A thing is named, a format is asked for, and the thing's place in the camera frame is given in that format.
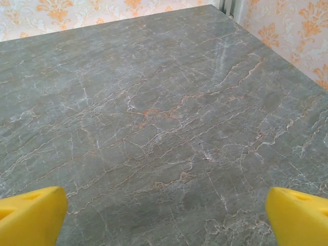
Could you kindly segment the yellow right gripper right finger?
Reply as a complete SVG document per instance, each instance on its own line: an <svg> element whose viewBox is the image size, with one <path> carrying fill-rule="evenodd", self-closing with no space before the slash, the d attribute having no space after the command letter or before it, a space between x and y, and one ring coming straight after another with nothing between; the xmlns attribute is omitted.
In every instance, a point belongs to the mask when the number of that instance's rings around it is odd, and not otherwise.
<svg viewBox="0 0 328 246"><path fill-rule="evenodd" d="M327 245L327 199L273 187L265 210L278 245Z"/></svg>

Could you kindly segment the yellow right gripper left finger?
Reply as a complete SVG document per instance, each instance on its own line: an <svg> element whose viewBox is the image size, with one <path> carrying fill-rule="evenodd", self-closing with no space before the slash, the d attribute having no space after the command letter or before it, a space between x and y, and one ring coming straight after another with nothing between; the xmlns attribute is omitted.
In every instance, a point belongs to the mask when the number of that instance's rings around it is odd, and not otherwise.
<svg viewBox="0 0 328 246"><path fill-rule="evenodd" d="M1 245L55 245L68 209L64 188L1 199Z"/></svg>

